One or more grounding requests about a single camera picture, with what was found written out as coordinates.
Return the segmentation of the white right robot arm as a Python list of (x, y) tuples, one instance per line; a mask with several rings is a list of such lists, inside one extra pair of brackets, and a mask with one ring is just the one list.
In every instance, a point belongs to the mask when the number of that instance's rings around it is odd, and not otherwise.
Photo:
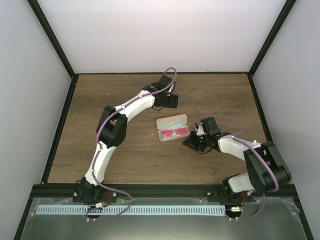
[(245, 162), (246, 173), (222, 181), (222, 195), (229, 202), (244, 192), (276, 192), (281, 185), (292, 180), (291, 172), (273, 142), (247, 141), (236, 134), (221, 132), (214, 117), (203, 118), (195, 124), (195, 130), (183, 141), (183, 145), (198, 154), (215, 150)]

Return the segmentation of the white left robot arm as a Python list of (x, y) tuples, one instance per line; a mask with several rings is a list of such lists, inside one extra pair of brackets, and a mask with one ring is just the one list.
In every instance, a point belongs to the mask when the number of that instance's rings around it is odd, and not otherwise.
[(162, 75), (158, 82), (146, 85), (133, 98), (118, 106), (106, 106), (96, 129), (96, 150), (90, 167), (81, 179), (84, 195), (97, 202), (102, 196), (99, 187), (104, 182), (110, 159), (126, 138), (130, 120), (148, 108), (176, 108), (178, 96), (173, 94), (176, 77)]

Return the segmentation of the thin red sunglasses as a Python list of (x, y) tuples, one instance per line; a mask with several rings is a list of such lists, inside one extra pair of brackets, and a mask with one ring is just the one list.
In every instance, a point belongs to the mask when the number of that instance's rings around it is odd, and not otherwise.
[(189, 135), (188, 128), (181, 127), (176, 129), (166, 129), (160, 131), (161, 140), (171, 140), (179, 137), (185, 137)]

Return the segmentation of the light blue cloth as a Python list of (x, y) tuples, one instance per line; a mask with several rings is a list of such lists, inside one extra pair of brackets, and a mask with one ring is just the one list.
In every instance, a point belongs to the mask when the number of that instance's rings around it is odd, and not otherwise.
[(183, 124), (178, 123), (178, 124), (174, 124), (172, 126), (167, 126), (167, 127), (163, 128), (163, 130), (179, 129), (179, 128), (183, 128), (183, 127), (184, 127)]

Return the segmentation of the pink glasses case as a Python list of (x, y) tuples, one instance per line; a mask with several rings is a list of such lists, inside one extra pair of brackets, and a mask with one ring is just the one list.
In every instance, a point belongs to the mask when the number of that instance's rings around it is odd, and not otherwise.
[[(156, 127), (158, 130), (158, 137), (159, 140), (161, 142), (168, 142), (168, 141), (172, 141), (175, 139), (181, 139), (181, 138), (185, 138), (188, 137), (190, 135), (190, 130), (189, 127), (187, 126), (187, 121), (188, 121), (188, 117), (186, 114), (180, 114), (180, 115), (174, 115), (174, 116), (169, 116), (169, 117), (163, 117), (163, 118), (159, 118), (156, 120)], [(165, 127), (170, 127), (176, 124), (183, 124), (184, 127), (183, 128), (188, 128), (189, 130), (189, 135), (188, 136), (184, 136), (184, 137), (178, 137), (178, 138), (174, 138), (174, 139), (169, 139), (169, 140), (161, 140), (160, 139), (160, 131), (163, 130), (163, 128)]]

